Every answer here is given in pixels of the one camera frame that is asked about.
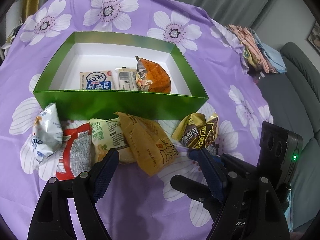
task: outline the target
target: wall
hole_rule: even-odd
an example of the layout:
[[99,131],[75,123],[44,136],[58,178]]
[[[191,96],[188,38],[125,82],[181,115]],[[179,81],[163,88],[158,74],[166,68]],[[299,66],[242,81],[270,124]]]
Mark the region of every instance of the wall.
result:
[[276,0],[256,33],[263,43],[277,50],[294,42],[320,71],[320,55],[307,41],[314,23],[315,18],[303,0]]

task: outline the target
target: purple tablecloth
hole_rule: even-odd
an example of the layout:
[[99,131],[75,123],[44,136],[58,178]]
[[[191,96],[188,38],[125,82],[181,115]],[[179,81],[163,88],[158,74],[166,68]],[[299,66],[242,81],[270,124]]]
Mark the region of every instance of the purple tablecloth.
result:
[[[114,31],[174,42],[184,53],[209,101],[199,110],[217,112],[220,130],[211,150],[256,164],[263,120],[272,121],[258,87],[243,72],[242,46],[201,8],[174,0],[49,0],[20,29],[0,67],[0,213],[18,239],[27,239],[31,217],[58,156],[39,165],[31,125],[40,107],[33,97],[40,74],[74,31]],[[76,127],[83,122],[65,122]],[[160,121],[168,134],[177,121]],[[212,225],[199,202],[173,190],[182,174],[205,183],[196,163],[180,150],[176,161],[151,178],[136,164],[119,166],[104,198],[96,204],[113,239],[205,239]],[[78,239],[84,239],[74,208]]]

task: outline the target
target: green box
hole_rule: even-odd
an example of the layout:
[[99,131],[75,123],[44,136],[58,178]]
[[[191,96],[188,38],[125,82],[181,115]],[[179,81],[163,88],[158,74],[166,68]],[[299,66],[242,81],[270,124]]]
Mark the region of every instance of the green box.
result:
[[[127,67],[135,64],[136,68],[134,53],[149,60],[158,59],[158,62],[163,57],[166,60],[164,65],[175,77],[172,84],[177,92],[187,91],[189,94],[79,90],[74,85],[80,83],[79,72],[98,71],[98,68],[110,70],[103,67],[121,67],[122,63]],[[112,32],[74,32],[46,66],[34,95],[42,108],[55,102],[61,120],[111,119],[116,117],[114,112],[151,120],[181,120],[196,112],[208,100],[198,77],[175,44]]]

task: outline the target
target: screw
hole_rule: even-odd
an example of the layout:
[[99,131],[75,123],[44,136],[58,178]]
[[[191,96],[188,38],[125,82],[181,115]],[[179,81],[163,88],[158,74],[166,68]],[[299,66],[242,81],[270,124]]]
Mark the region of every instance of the screw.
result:
[[82,178],[82,179],[84,179],[84,178],[86,178],[88,176],[89,176],[89,173],[86,172],[86,171],[80,173],[80,178]]
[[266,184],[269,182],[269,180],[268,180],[267,178],[265,178],[265,177],[262,177],[262,178],[261,178],[261,181],[262,181],[263,183],[266,183]]
[[50,183],[50,184],[55,183],[56,180],[57,180],[57,179],[56,179],[55,177],[52,177],[52,178],[49,179],[49,183]]
[[229,175],[230,178],[233,178],[233,179],[237,177],[237,174],[235,172],[233,172],[233,171],[230,171],[228,173],[228,175]]

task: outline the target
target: snack package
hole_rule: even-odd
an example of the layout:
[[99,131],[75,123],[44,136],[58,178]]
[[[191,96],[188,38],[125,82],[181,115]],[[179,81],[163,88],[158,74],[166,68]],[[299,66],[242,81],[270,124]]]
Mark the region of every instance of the snack package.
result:
[[194,113],[180,122],[171,137],[188,148],[203,149],[212,145],[217,136],[218,115],[213,114],[206,122],[203,114]]
[[91,126],[85,123],[75,129],[63,131],[63,143],[56,177],[58,180],[74,179],[91,169]]
[[132,153],[146,174],[153,176],[174,161],[177,149],[156,121],[120,112],[116,114]]
[[141,91],[169,93],[171,80],[166,71],[158,64],[136,56],[138,61],[136,83]]
[[136,162],[132,151],[124,138],[119,118],[112,120],[91,119],[92,143],[96,154],[94,162],[100,162],[111,148],[119,152],[121,164]]
[[112,71],[80,72],[80,89],[114,90]]
[[32,126],[31,143],[39,162],[43,162],[59,150],[62,135],[56,104],[52,103],[36,117]]
[[117,68],[119,75],[119,87],[120,90],[125,91],[139,91],[139,87],[136,83],[137,70],[134,68]]

